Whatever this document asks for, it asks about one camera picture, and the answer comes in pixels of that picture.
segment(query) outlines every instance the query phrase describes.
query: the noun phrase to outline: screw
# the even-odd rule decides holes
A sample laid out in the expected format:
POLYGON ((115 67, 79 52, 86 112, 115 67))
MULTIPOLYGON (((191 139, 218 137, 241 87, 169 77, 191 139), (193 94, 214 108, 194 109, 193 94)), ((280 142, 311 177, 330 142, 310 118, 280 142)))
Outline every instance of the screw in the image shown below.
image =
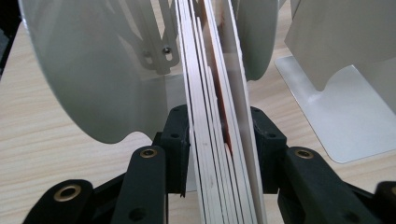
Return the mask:
POLYGON ((170 54, 172 49, 169 46, 163 47, 163 54, 170 54))

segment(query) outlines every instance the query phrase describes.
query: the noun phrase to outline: black bracket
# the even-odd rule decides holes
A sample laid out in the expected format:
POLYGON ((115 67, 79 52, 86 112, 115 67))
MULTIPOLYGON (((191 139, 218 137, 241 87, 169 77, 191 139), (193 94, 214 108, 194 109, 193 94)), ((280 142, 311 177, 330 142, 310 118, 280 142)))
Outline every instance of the black bracket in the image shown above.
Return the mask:
MULTIPOLYGON (((348 185, 314 150, 288 147, 286 136, 251 107, 264 193, 278 193, 286 224, 396 223, 396 182, 375 194, 348 185)), ((185 195, 189 161, 187 107, 171 110, 152 146, 128 170, 96 189, 67 180, 49 189, 24 223, 167 223, 167 195, 185 195)))

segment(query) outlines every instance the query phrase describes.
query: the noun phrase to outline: metal stand base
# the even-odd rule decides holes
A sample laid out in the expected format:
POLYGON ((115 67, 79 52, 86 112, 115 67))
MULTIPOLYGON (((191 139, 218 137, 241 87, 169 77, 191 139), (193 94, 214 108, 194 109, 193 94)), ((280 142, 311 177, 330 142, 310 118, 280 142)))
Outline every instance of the metal stand base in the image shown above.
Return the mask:
POLYGON ((354 66, 316 91, 293 56, 276 67, 332 160, 349 162, 396 148, 396 116, 354 66))

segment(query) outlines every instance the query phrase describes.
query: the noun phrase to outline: gray metal panel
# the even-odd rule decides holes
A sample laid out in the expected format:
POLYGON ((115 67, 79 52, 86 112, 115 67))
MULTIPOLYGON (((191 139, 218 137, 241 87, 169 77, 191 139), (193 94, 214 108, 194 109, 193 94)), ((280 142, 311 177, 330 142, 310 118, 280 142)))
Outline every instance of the gray metal panel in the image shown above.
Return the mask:
POLYGON ((49 85, 96 140, 116 143, 135 131, 152 137, 168 109, 185 104, 182 76, 170 76, 181 73, 177 48, 170 60, 162 53, 163 46, 176 44, 169 40, 175 29, 163 22, 170 30, 164 38, 169 44, 163 43, 161 27, 147 18, 153 15, 150 1, 20 0, 20 6, 49 85), (136 7, 145 18, 131 14, 136 7))
POLYGON ((278 0, 232 0, 247 80, 261 78, 274 50, 278 0))
POLYGON ((396 58, 379 63, 357 63, 355 66, 396 114, 396 58))
POLYGON ((396 56, 396 1, 303 0, 286 44, 319 91, 340 69, 396 56))

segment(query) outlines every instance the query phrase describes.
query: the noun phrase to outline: wooden table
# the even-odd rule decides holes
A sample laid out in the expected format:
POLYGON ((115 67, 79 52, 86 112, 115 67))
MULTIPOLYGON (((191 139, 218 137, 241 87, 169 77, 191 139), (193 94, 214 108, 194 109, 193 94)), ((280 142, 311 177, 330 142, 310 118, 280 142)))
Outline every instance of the wooden table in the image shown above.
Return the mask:
MULTIPOLYGON (((279 13, 273 59, 290 55, 283 43, 290 23, 287 2, 279 13)), ((275 122, 289 146, 316 150, 346 182, 373 192, 379 181, 396 179, 396 150, 347 164, 331 161, 273 62, 248 86, 251 105, 275 122)), ((66 179, 86 179, 96 187, 125 172, 133 151, 150 143, 142 133, 132 133, 106 145, 80 130, 50 91, 20 27, 0 82, 1 223, 22 223, 39 197, 66 179)), ((269 223, 283 223, 276 196, 264 198, 269 223)), ((200 222, 196 192, 170 195, 169 204, 170 223, 200 222)))

